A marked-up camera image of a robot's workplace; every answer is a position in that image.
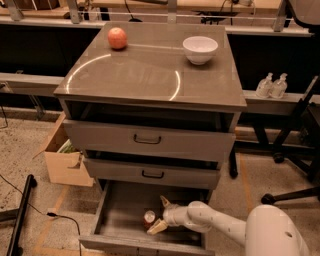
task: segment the white bowl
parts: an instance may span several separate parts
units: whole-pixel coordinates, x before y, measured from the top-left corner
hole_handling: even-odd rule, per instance
[[[202,65],[209,61],[218,43],[205,36],[192,36],[183,41],[183,49],[187,58],[195,65]]]

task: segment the black cable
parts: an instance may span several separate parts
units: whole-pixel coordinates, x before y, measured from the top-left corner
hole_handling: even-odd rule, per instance
[[[68,216],[64,216],[64,215],[58,215],[58,214],[55,214],[53,212],[48,212],[47,215],[50,216],[50,217],[53,217],[53,218],[64,218],[64,219],[72,220],[74,223],[76,223],[77,229],[78,229],[78,234],[80,236],[79,224],[75,219],[73,219],[71,217],[68,217]],[[80,256],[81,256],[82,255],[82,251],[81,251],[81,243],[80,243],[80,241],[79,241],[79,252],[80,252]]]
[[[133,15],[132,15],[132,13],[131,13],[131,11],[130,11],[130,9],[129,9],[129,6],[128,6],[128,4],[127,4],[127,0],[124,0],[124,4],[126,5],[127,11],[128,11],[128,13],[130,14],[130,16],[131,16],[131,19],[134,19]]]
[[[14,186],[11,182],[9,182],[7,179],[5,179],[1,174],[0,174],[0,177],[5,181],[7,182],[11,187],[13,187],[15,190],[19,191],[21,193],[21,195],[23,195],[22,191],[20,189],[18,189],[16,186]],[[28,205],[33,208],[35,211],[37,211],[38,213],[42,214],[42,215],[46,215],[42,212],[40,212],[36,207],[34,207],[32,204],[28,203]]]
[[[23,195],[23,193],[22,193],[22,191],[21,191],[20,189],[18,189],[16,186],[14,186],[11,182],[9,182],[9,181],[8,181],[6,178],[4,178],[1,174],[0,174],[0,177],[1,177],[6,183],[8,183],[10,186],[12,186],[15,190],[19,191],[19,192]],[[36,207],[34,207],[32,204],[29,204],[29,203],[28,203],[28,205],[29,205],[30,207],[32,207],[34,210],[36,210],[38,213],[42,214],[42,215],[47,215],[47,216],[50,216],[50,217],[65,218],[65,219],[69,219],[69,220],[74,221],[74,222],[76,223],[76,225],[77,225],[78,234],[79,234],[79,236],[80,236],[79,224],[78,224],[78,222],[77,222],[75,219],[70,218],[70,217],[68,217],[68,216],[58,215],[58,214],[55,214],[55,213],[53,213],[53,212],[48,212],[47,214],[44,214],[44,213],[42,213],[41,211],[39,211]],[[80,253],[80,256],[82,256],[80,241],[79,241],[79,253]]]
[[[230,7],[230,13],[231,13],[230,23],[231,23],[231,26],[233,26],[232,12],[233,12],[233,1],[231,1],[231,7]]]
[[[221,12],[222,12],[222,10],[223,10],[223,7],[224,7],[224,4],[226,3],[226,1],[227,1],[227,0],[224,0],[224,1],[223,1],[222,6],[221,6],[221,8],[220,8],[220,10],[219,10],[218,16],[221,15]]]
[[[128,11],[128,13],[130,14],[130,16],[131,16],[131,19],[130,19],[129,21],[130,21],[130,22],[141,22],[141,20],[133,17],[133,15],[132,15],[132,13],[131,13],[131,11],[130,11],[130,9],[129,9],[129,6],[128,6],[128,4],[127,4],[127,0],[124,0],[124,4],[126,5],[127,11]]]
[[[2,110],[3,117],[4,117],[5,125],[0,127],[0,129],[3,129],[3,128],[7,128],[8,127],[8,120],[7,120],[6,112],[4,112],[4,109],[3,109],[2,105],[1,105],[1,110]]]

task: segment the open drawer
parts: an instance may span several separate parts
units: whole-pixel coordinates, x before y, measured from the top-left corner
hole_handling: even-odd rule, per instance
[[[204,200],[207,190],[179,188],[133,182],[107,182],[89,236],[80,242],[89,249],[127,255],[214,255],[207,251],[200,233],[184,227],[169,227],[156,235],[148,235],[143,216],[154,211],[162,218],[160,195],[171,203],[188,205]]]

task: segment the small object in drawer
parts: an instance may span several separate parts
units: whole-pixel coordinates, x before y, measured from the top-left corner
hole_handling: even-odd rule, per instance
[[[156,214],[154,213],[154,211],[146,211],[146,213],[143,216],[143,225],[146,229],[149,229],[154,221],[156,219]]]

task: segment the cable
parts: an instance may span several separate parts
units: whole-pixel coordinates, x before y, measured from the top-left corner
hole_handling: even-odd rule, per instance
[[[2,110],[2,113],[3,113],[5,125],[2,126],[2,127],[0,127],[0,129],[3,129],[3,128],[7,128],[7,127],[8,127],[8,120],[7,120],[6,112],[4,112],[4,109],[3,109],[3,106],[2,106],[2,105],[1,105],[1,110]]]
[[[130,14],[130,16],[131,16],[131,19],[130,19],[129,21],[130,21],[130,22],[141,22],[141,20],[133,17],[133,15],[132,15],[132,13],[131,13],[131,11],[130,11],[130,9],[129,9],[129,6],[128,6],[128,4],[127,4],[127,0],[124,0],[124,4],[126,5],[127,11],[128,11],[128,13]]]
[[[58,215],[58,214],[55,214],[55,213],[53,213],[53,212],[48,212],[47,215],[50,216],[50,217],[53,217],[53,218],[64,218],[64,219],[72,220],[74,223],[76,223],[77,229],[78,229],[78,234],[79,234],[79,236],[80,236],[79,224],[78,224],[78,222],[77,222],[75,219],[73,219],[73,218],[71,218],[71,217],[68,217],[68,216],[64,216],[64,215]],[[81,256],[81,255],[82,255],[82,251],[81,251],[80,241],[79,241],[79,252],[80,252],[80,256]]]
[[[11,187],[13,187],[15,190],[19,191],[21,193],[21,195],[23,196],[23,193],[20,189],[18,189],[16,186],[14,186],[11,182],[9,182],[7,179],[5,179],[1,174],[0,177],[7,182]],[[46,215],[44,213],[42,213],[41,211],[39,211],[36,207],[34,207],[32,204],[28,203],[28,205],[33,208],[35,211],[37,211],[38,213],[42,214],[42,215]]]
[[[252,0],[252,5],[253,5],[253,18],[252,18],[252,21],[251,21],[251,26],[253,25],[253,21],[254,21],[254,18],[256,16],[256,4],[255,4],[254,0]]]
[[[9,182],[9,181],[8,181],[6,178],[4,178],[1,174],[0,174],[0,177],[1,177],[6,183],[8,183],[10,186],[12,186],[15,190],[19,191],[19,192],[23,195],[23,193],[22,193],[22,191],[21,191],[20,189],[18,189],[16,186],[14,186],[11,182]],[[36,207],[34,207],[32,204],[29,204],[29,203],[28,203],[28,205],[29,205],[30,207],[32,207],[34,210],[36,210],[38,213],[40,213],[41,215],[47,215],[47,216],[50,216],[50,217],[65,218],[65,219],[69,219],[69,220],[74,221],[74,222],[76,223],[76,225],[77,225],[78,234],[79,234],[79,236],[80,236],[79,224],[78,224],[78,222],[77,222],[75,219],[70,218],[70,217],[68,217],[68,216],[58,215],[58,214],[55,214],[55,213],[53,213],[53,212],[48,212],[47,214],[44,214],[44,213],[42,213],[41,211],[39,211]],[[82,256],[80,241],[79,241],[79,253],[80,253],[80,256]]]
[[[230,23],[231,23],[231,26],[233,26],[233,20],[232,20],[232,12],[233,12],[233,1],[231,1],[231,6],[230,6],[230,16],[231,16],[231,18],[230,18]]]
[[[221,6],[221,8],[220,8],[220,10],[219,10],[218,16],[221,15],[221,12],[222,12],[222,10],[223,10],[223,7],[224,7],[224,4],[226,3],[226,1],[227,1],[227,0],[224,0],[224,1],[223,1],[222,6]]]

